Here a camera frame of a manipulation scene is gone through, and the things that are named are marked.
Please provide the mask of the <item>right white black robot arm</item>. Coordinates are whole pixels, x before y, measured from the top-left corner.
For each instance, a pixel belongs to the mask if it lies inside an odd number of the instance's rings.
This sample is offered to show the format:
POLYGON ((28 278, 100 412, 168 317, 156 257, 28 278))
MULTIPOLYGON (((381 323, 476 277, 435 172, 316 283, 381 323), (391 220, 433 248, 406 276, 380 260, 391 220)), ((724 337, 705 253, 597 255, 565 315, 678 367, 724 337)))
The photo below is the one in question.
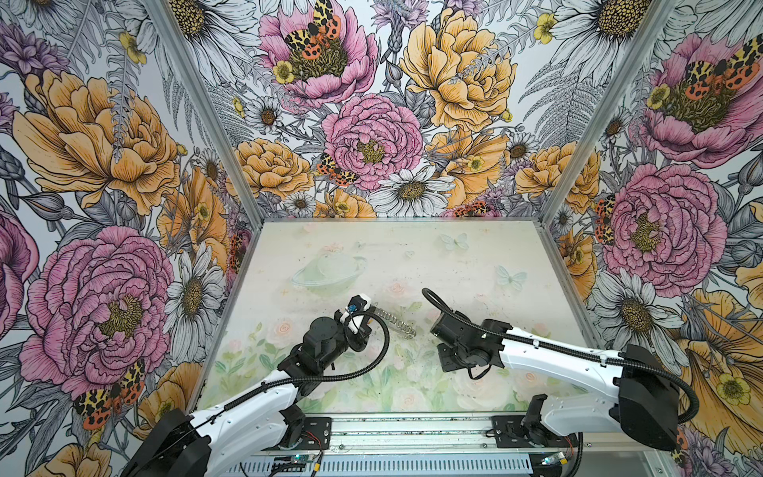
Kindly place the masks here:
POLYGON ((669 451, 679 440, 678 378, 660 369, 649 352, 564 345, 487 319, 477 325, 460 312, 442 312, 431 328, 446 373, 494 368, 539 373, 582 389, 574 397, 541 392, 522 417, 494 423, 496 438, 550 447, 580 433, 621 432, 647 447, 669 451))

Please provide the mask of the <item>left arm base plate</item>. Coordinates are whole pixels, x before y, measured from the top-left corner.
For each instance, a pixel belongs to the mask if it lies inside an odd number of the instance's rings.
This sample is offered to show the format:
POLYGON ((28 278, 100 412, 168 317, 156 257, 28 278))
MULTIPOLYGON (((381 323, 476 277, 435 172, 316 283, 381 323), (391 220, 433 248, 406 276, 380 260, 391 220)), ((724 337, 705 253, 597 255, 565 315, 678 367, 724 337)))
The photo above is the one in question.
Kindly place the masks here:
POLYGON ((334 419, 331 417, 305 417, 287 423, 281 441, 261 451, 327 450, 331 443, 334 419))

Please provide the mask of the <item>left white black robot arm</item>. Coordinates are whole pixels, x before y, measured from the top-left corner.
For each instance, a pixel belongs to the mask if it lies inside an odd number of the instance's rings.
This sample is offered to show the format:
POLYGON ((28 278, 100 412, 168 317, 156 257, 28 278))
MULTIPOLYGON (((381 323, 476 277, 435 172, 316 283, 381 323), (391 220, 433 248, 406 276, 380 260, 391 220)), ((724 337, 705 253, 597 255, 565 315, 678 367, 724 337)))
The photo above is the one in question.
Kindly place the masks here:
POLYGON ((350 381, 371 372, 387 355, 389 344, 387 323, 371 311, 319 317, 301 343, 259 384, 202 411, 167 411, 122 473, 219 476, 256 451, 290 447, 302 433, 304 413, 298 403, 324 383, 350 381), (379 355, 358 371, 328 374, 346 351, 365 349, 373 326, 383 333, 379 355))

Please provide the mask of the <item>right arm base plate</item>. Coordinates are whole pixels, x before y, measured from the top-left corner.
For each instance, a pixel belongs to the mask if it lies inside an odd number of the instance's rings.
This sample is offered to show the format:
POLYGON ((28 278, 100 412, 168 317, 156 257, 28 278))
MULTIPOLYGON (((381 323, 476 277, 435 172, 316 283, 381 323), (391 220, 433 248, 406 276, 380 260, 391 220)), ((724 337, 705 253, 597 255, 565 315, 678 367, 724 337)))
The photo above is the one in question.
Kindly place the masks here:
POLYGON ((524 423, 524 415, 494 415, 485 436, 494 439, 498 448, 574 448, 575 433, 561 436, 541 423, 524 423))

